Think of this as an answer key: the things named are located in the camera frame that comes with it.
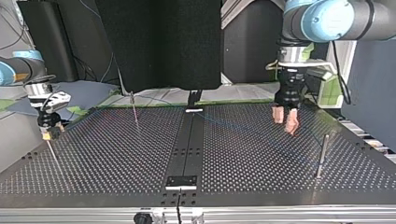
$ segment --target black cable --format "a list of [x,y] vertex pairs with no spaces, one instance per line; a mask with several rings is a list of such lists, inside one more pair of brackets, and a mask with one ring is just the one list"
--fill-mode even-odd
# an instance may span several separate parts
[[335,41],[332,41],[332,50],[334,52],[335,63],[337,66],[338,82],[340,83],[340,88],[341,88],[341,92],[343,93],[343,96],[344,96],[344,101],[346,102],[347,105],[351,105],[352,100],[350,97],[349,87],[347,86],[346,81],[344,80],[343,76],[341,76],[340,62],[338,60],[337,47],[335,46]]
[[183,223],[183,221],[181,220],[180,207],[179,207],[179,205],[180,205],[180,193],[181,193],[181,191],[178,193],[177,207],[176,207],[178,224],[182,224]]
[[73,116],[74,116],[74,114],[76,113],[76,111],[73,111],[73,113],[72,113],[72,116],[70,116],[70,118],[69,119],[67,119],[66,121],[67,122],[70,122],[70,119],[72,119],[73,118]]
[[84,80],[87,80],[87,75],[89,77],[91,77],[94,81],[98,81],[98,78],[95,74],[95,72],[92,70],[92,68],[85,63],[84,61],[82,61],[80,58],[78,58],[77,56],[73,55],[73,58],[79,63],[79,65],[84,69]]
[[114,77],[114,78],[111,78],[111,79],[109,79],[107,81],[104,81],[103,83],[109,83],[109,82],[115,81],[115,80],[120,80],[120,78],[119,77]]
[[312,98],[315,101],[315,104],[318,105],[318,99],[315,97],[314,92],[312,91],[312,89],[309,87],[308,82],[305,82],[305,86],[308,88],[309,94],[312,96]]
[[21,32],[20,36],[18,37],[18,39],[16,41],[14,41],[12,44],[9,44],[7,46],[4,46],[4,47],[0,48],[0,50],[8,49],[8,48],[16,45],[23,38],[23,35],[24,35],[24,29],[22,29],[22,32]]

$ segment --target white cable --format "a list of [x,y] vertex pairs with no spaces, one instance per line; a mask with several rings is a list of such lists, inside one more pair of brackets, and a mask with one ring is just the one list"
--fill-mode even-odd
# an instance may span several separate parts
[[277,60],[275,60],[273,63],[268,63],[267,66],[265,66],[265,70],[267,71],[276,70],[277,68]]
[[102,17],[100,17],[100,15],[95,12],[92,8],[90,8],[89,6],[87,6],[87,4],[85,4],[82,0],[79,0],[79,2],[85,7],[87,8],[89,11],[91,11],[93,14],[95,14],[97,17],[99,17],[99,19],[102,19]]
[[114,59],[114,53],[111,53],[111,59],[110,59],[110,63],[108,64],[108,68],[105,72],[105,74],[102,76],[102,78],[100,79],[100,82],[103,82],[105,80],[105,77],[107,76],[108,72],[110,71],[111,68],[111,64],[113,64],[113,59]]

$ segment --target metal rod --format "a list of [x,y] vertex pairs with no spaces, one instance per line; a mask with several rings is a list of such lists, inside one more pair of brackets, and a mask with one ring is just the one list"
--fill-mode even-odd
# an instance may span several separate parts
[[321,173],[322,173],[322,170],[323,170],[323,163],[324,163],[324,159],[326,157],[326,151],[327,151],[327,149],[329,147],[329,140],[330,140],[330,136],[328,134],[324,135],[323,143],[322,143],[322,149],[321,149],[321,152],[320,152],[320,160],[319,160],[317,178],[321,178]]
[[50,141],[46,141],[47,145],[49,146],[49,151],[50,154],[52,155],[53,159],[55,159],[55,161],[58,163],[58,158],[56,157],[55,151],[52,148],[52,145],[50,144]]

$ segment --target metal bracket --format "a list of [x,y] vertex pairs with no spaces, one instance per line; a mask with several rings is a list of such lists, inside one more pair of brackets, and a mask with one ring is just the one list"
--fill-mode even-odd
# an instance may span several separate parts
[[203,109],[196,105],[197,102],[201,100],[202,96],[202,91],[190,91],[189,95],[189,104],[186,109],[186,113],[196,113],[196,112],[202,112]]
[[197,190],[197,176],[169,176],[166,190]]

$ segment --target green surface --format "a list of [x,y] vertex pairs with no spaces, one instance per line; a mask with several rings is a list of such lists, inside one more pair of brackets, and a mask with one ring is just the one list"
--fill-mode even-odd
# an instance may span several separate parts
[[76,115],[86,115],[88,113],[88,110],[83,110],[79,106],[70,106],[67,107],[67,110],[71,113],[74,113]]
[[322,82],[322,93],[318,99],[320,105],[337,105],[338,97],[342,95],[338,76],[334,75],[327,82]]
[[7,107],[15,104],[13,100],[0,99],[0,111],[5,111]]

